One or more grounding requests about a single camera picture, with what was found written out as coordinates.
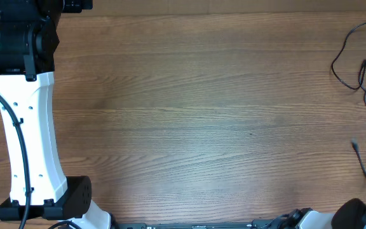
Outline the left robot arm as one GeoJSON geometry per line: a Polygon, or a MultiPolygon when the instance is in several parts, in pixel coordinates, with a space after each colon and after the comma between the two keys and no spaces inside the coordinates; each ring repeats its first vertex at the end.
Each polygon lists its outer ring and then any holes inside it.
{"type": "Polygon", "coordinates": [[[53,221],[55,228],[116,228],[92,200],[87,176],[66,176],[57,151],[52,100],[57,27],[92,0],[0,0],[0,111],[11,168],[1,221],[53,221]]]}

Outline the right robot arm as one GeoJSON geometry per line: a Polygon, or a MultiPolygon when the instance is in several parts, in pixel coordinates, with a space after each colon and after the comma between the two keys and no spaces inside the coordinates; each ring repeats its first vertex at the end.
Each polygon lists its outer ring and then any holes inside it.
{"type": "Polygon", "coordinates": [[[275,224],[279,229],[366,229],[366,204],[353,198],[335,213],[296,209],[276,219],[275,224]]]}

